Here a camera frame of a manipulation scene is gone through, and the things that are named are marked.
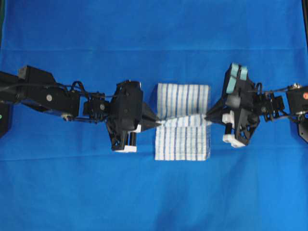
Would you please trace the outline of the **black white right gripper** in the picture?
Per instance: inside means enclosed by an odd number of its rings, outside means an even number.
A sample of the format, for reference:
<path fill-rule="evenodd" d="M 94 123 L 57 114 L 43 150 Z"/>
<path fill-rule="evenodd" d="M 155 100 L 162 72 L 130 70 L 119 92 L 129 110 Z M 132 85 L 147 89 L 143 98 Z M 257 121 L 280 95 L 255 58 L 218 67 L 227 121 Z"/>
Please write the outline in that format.
<path fill-rule="evenodd" d="M 255 105 L 258 85 L 225 83 L 221 98 L 206 113 L 205 120 L 225 126 L 223 141 L 232 147 L 245 147 L 260 123 Z"/>

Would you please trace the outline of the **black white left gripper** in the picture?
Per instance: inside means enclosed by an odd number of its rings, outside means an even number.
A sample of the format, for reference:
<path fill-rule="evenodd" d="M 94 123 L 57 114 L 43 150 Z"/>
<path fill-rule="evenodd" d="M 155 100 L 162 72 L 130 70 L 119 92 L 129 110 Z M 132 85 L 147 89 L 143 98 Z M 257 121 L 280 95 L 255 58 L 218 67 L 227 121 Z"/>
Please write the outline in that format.
<path fill-rule="evenodd" d="M 126 80 L 116 85 L 116 91 L 110 101 L 106 127 L 115 152 L 135 152 L 135 144 L 129 148 L 128 137 L 141 123 L 141 132 L 161 126 L 158 116 L 150 106 L 142 102 L 143 91 L 139 81 Z"/>

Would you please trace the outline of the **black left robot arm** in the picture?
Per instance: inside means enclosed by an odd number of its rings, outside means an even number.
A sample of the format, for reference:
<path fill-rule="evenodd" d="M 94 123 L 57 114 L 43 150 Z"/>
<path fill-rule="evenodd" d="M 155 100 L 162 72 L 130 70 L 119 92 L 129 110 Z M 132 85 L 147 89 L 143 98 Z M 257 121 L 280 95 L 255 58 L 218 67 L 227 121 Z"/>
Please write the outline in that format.
<path fill-rule="evenodd" d="M 52 73 L 24 66 L 17 75 L 0 74 L 0 135 L 10 129 L 13 105 L 59 116 L 64 121 L 104 123 L 115 152 L 136 152 L 137 134 L 161 125 L 143 101 L 139 81 L 125 80 L 115 93 L 88 92 L 80 81 L 58 83 Z"/>

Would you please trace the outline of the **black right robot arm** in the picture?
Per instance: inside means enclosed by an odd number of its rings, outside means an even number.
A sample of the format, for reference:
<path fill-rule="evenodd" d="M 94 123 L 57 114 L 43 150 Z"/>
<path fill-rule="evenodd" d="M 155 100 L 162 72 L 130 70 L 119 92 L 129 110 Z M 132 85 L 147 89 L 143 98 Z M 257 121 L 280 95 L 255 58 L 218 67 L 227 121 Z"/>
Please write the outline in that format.
<path fill-rule="evenodd" d="M 263 91 L 261 83 L 226 90 L 207 112 L 205 119 L 225 127 L 223 141 L 234 148 L 247 146 L 260 123 L 287 118 L 297 125 L 298 135 L 308 140 L 308 88 L 293 84 L 279 93 L 285 93 L 289 112 L 285 112 L 282 96 L 275 91 Z"/>

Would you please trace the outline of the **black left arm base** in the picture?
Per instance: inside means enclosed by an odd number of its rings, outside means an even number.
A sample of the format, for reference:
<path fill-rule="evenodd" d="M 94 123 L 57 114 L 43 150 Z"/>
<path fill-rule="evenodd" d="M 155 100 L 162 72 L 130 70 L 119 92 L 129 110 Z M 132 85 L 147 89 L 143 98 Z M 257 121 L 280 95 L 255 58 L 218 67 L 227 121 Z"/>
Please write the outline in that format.
<path fill-rule="evenodd" d="M 2 138 L 12 127 L 13 106 L 0 104 L 0 137 Z"/>

